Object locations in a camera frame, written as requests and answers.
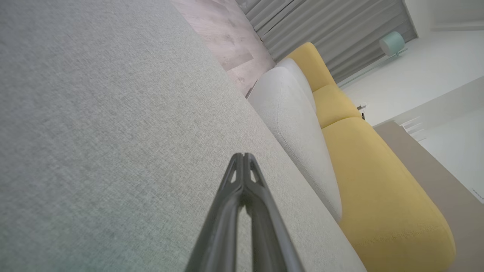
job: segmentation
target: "wooden floor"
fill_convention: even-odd
[[[171,0],[246,95],[274,67],[266,47],[235,0]]]

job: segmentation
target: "gray sofa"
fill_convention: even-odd
[[[0,270],[183,271],[233,153],[257,158],[307,271],[365,271],[167,0],[0,9]],[[241,213],[238,270],[251,271]]]

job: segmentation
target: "gray curtain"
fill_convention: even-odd
[[[401,0],[239,2],[275,61],[312,42],[336,82],[384,56],[378,41],[386,34],[417,37]]]

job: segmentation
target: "mint green lamp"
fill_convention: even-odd
[[[349,80],[348,82],[341,85],[340,87],[343,87],[344,85],[363,76],[364,74],[370,72],[371,70],[379,66],[382,66],[383,64],[389,62],[390,60],[397,58],[398,56],[400,56],[402,52],[405,52],[407,50],[407,48],[404,48],[404,47],[405,47],[405,41],[403,40],[403,37],[402,35],[400,35],[400,33],[393,31],[390,34],[386,35],[380,40],[380,48],[381,50],[383,50],[383,53],[385,53],[385,55],[389,56],[389,58],[386,59],[385,61],[382,61],[378,65],[375,65],[373,68],[369,69],[368,71],[365,71],[361,75],[356,76],[352,80]]]

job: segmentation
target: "yellow cushion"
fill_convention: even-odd
[[[319,125],[325,128],[348,117],[361,118],[360,112],[336,85],[328,85],[313,93]]]
[[[343,205],[339,223],[369,272],[442,271],[449,226],[388,145],[361,118],[322,129]]]
[[[305,43],[292,51],[286,58],[293,59],[306,76],[312,91],[326,85],[336,85],[321,55],[312,43]]]

